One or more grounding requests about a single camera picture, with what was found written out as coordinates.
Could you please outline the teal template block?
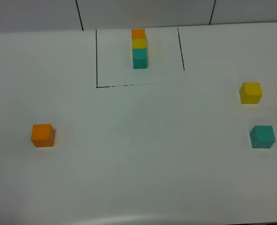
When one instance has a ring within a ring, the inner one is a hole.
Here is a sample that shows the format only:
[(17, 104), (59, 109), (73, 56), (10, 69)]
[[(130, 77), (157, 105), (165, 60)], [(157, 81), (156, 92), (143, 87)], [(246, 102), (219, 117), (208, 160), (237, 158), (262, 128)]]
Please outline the teal template block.
[(148, 54), (146, 48), (132, 49), (133, 69), (148, 68)]

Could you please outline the yellow template block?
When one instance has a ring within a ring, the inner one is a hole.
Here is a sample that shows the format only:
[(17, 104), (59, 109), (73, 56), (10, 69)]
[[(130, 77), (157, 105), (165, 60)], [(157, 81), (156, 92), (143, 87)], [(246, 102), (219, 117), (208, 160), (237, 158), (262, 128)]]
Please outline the yellow template block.
[(132, 48), (133, 49), (146, 49), (147, 48), (146, 38), (133, 38), (132, 39)]

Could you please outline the orange template block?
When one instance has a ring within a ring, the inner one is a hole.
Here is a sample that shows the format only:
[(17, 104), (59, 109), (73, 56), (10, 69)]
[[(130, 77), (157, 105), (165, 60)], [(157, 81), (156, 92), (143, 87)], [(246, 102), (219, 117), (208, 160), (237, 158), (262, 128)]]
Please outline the orange template block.
[(132, 34), (132, 39), (146, 38), (145, 29), (132, 29), (131, 34)]

